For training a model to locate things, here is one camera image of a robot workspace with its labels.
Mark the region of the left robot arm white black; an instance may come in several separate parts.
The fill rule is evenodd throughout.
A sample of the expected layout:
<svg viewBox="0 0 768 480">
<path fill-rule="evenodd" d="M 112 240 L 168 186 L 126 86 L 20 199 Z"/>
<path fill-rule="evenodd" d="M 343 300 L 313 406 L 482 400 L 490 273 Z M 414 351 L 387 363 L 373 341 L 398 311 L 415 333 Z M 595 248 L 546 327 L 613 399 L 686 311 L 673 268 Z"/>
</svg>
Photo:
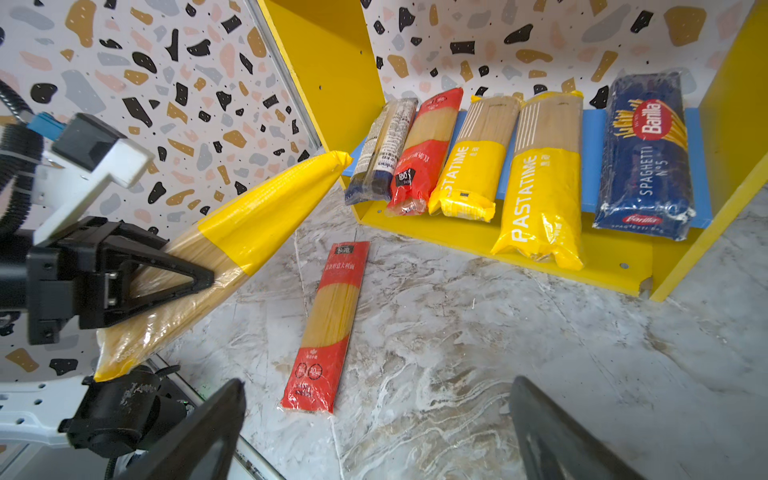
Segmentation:
<svg viewBox="0 0 768 480">
<path fill-rule="evenodd" d="M 166 242 L 135 225 L 88 217 L 35 246 L 23 230 L 1 244 L 1 325 L 25 313 L 33 345 L 58 342 L 73 317 L 82 330 L 113 327 L 173 300 L 210 287 L 212 271 L 178 259 Z M 110 461 L 147 449 L 183 419 L 159 393 L 162 375 L 130 368 L 126 379 L 87 390 L 58 432 L 75 448 Z"/>
</svg>

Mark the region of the yellow clear spaghetti bag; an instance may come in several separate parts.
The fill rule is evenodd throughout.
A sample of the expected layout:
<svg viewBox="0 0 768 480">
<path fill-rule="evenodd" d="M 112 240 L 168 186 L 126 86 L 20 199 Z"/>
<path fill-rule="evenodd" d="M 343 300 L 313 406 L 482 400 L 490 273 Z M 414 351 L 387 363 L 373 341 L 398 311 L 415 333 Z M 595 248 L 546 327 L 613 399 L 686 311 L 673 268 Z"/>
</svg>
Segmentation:
<svg viewBox="0 0 768 480">
<path fill-rule="evenodd" d="M 128 374 L 226 301 L 293 235 L 351 162 L 343 151 L 303 161 L 171 240 L 164 252 L 212 271 L 212 285 L 98 330 L 95 381 Z"/>
</svg>

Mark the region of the blue Barilla spaghetti box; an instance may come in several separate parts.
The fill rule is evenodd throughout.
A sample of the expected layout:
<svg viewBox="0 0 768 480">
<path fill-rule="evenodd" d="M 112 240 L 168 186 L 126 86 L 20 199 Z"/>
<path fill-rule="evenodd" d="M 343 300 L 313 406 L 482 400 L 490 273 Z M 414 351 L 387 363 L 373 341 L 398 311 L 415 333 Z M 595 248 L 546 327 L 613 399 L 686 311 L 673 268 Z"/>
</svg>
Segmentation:
<svg viewBox="0 0 768 480">
<path fill-rule="evenodd" d="M 593 227 L 684 241 L 695 216 L 680 74 L 617 78 Z"/>
</svg>

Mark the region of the yellow Pastatime bag large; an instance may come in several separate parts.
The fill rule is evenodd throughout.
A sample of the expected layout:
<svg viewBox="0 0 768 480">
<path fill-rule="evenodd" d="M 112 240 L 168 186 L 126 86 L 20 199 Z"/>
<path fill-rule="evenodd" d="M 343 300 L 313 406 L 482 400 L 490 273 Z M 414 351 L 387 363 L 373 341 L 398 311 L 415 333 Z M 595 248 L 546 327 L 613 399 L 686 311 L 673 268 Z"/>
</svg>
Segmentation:
<svg viewBox="0 0 768 480">
<path fill-rule="evenodd" d="M 473 97 L 429 202 L 431 215 L 489 222 L 523 100 Z"/>
</svg>

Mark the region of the red yellow spaghetti bag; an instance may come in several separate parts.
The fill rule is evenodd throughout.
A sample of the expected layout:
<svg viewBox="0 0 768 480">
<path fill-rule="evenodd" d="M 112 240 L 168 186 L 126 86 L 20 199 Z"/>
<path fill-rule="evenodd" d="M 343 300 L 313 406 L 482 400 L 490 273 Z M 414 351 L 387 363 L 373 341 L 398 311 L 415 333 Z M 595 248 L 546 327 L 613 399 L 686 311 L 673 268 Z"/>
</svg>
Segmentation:
<svg viewBox="0 0 768 480">
<path fill-rule="evenodd" d="M 424 102 L 408 133 L 387 206 L 396 216 L 422 215 L 443 168 L 464 96 L 461 87 Z"/>
</svg>

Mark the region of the red spaghetti bag left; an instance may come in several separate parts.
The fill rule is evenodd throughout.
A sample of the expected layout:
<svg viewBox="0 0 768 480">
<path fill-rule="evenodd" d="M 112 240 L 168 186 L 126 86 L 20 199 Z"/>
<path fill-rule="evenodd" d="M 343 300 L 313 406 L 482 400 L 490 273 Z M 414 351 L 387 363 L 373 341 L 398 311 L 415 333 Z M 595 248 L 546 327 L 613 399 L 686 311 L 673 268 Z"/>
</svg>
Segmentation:
<svg viewBox="0 0 768 480">
<path fill-rule="evenodd" d="M 366 241 L 332 246 L 281 399 L 282 408 L 334 411 L 369 248 Z"/>
</svg>

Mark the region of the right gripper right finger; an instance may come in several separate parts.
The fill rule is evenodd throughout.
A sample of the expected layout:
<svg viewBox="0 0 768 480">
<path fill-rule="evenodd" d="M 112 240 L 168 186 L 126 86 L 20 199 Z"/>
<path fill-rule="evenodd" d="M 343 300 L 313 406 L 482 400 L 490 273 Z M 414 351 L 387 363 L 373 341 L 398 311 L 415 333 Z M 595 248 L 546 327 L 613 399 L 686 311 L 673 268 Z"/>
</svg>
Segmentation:
<svg viewBox="0 0 768 480">
<path fill-rule="evenodd" d="M 510 410 L 529 479 L 640 479 L 525 376 L 515 378 Z"/>
</svg>

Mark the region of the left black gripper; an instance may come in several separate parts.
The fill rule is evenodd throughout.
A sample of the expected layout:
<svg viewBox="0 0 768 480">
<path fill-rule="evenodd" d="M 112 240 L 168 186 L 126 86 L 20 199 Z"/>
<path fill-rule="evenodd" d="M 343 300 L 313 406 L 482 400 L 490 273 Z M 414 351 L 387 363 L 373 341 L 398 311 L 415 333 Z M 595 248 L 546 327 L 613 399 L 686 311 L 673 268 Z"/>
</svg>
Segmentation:
<svg viewBox="0 0 768 480">
<path fill-rule="evenodd" d="M 215 246 L 197 230 L 168 243 L 88 217 L 39 245 L 20 230 L 1 240 L 1 327 L 25 314 L 28 342 L 55 344 L 74 317 L 82 330 L 112 327 L 214 279 Z"/>
</svg>

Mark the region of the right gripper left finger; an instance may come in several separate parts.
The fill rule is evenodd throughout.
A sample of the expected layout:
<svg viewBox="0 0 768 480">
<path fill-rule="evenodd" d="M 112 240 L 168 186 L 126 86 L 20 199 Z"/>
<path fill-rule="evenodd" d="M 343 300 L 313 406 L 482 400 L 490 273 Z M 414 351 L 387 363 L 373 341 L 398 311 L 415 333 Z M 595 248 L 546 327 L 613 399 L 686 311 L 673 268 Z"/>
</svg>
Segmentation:
<svg viewBox="0 0 768 480">
<path fill-rule="evenodd" d="M 244 422 L 244 382 L 231 379 L 120 479 L 226 479 Z"/>
</svg>

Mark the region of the yellow shelf pink blue boards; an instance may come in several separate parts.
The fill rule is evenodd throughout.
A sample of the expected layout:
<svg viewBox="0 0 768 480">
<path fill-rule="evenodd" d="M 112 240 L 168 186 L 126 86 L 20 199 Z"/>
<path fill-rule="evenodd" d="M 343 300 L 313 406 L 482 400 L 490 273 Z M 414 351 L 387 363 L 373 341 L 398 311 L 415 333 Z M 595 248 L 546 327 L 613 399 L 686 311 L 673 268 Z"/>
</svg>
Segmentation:
<svg viewBox="0 0 768 480">
<path fill-rule="evenodd" d="M 503 261 L 666 299 L 767 181 L 763 1 L 262 1 L 260 12 L 322 145 L 358 152 L 389 100 L 584 97 L 582 245 L 566 271 Z M 606 103 L 615 79 L 677 73 L 696 215 L 686 240 L 596 230 Z"/>
</svg>

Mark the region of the clear label spaghetti bag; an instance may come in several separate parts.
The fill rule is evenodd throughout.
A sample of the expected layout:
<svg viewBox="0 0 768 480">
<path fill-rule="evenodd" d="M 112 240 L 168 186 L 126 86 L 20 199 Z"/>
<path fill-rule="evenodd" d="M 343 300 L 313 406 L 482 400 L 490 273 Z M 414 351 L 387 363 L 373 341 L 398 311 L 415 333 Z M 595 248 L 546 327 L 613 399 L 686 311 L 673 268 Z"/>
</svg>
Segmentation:
<svg viewBox="0 0 768 480">
<path fill-rule="evenodd" d="M 394 170 L 418 103 L 416 98 L 405 98 L 390 101 L 382 108 L 363 142 L 351 182 L 345 191 L 346 205 L 391 200 Z"/>
</svg>

